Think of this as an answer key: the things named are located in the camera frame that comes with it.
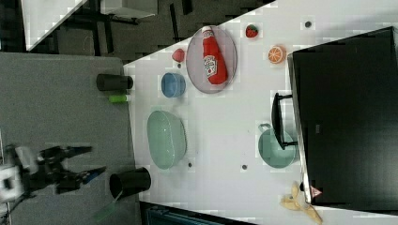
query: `black mug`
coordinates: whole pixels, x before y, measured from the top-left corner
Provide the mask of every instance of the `black mug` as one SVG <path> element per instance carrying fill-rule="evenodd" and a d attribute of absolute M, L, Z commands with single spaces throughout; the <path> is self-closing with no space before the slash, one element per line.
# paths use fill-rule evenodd
<path fill-rule="evenodd" d="M 109 180 L 109 189 L 112 196 L 116 198 L 120 192 L 119 199 L 138 194 L 141 191 L 148 190 L 151 185 L 149 171 L 146 168 L 114 173 Z"/>
<path fill-rule="evenodd" d="M 97 76 L 97 87 L 100 91 L 117 91 L 131 89 L 133 85 L 132 77 L 99 74 Z"/>

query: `light green bowl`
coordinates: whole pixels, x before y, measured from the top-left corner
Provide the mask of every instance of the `light green bowl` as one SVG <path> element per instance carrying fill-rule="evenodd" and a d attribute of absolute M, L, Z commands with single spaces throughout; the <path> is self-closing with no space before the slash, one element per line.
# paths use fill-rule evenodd
<path fill-rule="evenodd" d="M 270 125 L 260 125 L 260 130 L 263 133 L 258 140 L 258 152 L 261 158 L 273 168 L 284 168 L 292 164 L 296 158 L 297 148 L 295 145 L 289 145 L 284 150 L 276 140 L 274 129 Z M 292 138 L 286 132 L 283 132 L 284 140 L 288 143 L 292 142 Z"/>
<path fill-rule="evenodd" d="M 181 120 L 165 111 L 154 111 L 147 122 L 149 151 L 162 170 L 175 166 L 185 155 L 187 143 Z"/>

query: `orange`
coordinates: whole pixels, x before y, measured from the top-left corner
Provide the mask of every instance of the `orange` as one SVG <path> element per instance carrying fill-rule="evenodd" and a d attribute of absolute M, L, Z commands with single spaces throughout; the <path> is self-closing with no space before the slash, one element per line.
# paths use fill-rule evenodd
<path fill-rule="evenodd" d="M 286 58 L 286 50 L 282 46 L 273 46 L 268 53 L 268 59 L 273 64 L 279 64 Z"/>

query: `ketchup bottle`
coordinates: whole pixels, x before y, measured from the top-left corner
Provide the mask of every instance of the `ketchup bottle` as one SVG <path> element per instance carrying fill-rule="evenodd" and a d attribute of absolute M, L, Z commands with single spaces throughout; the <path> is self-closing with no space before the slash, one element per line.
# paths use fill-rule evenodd
<path fill-rule="evenodd" d="M 222 52 L 219 49 L 217 40 L 214 37 L 210 26 L 202 28 L 203 35 L 203 60 L 208 80 L 211 84 L 224 83 L 228 74 Z"/>

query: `warning sticker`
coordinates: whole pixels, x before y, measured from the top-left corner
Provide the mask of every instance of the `warning sticker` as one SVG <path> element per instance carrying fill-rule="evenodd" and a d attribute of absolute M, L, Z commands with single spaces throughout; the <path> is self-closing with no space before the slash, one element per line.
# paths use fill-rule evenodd
<path fill-rule="evenodd" d="M 311 188 L 311 195 L 313 196 L 313 198 L 322 194 L 322 191 L 316 189 L 315 187 L 310 186 L 310 188 Z"/>

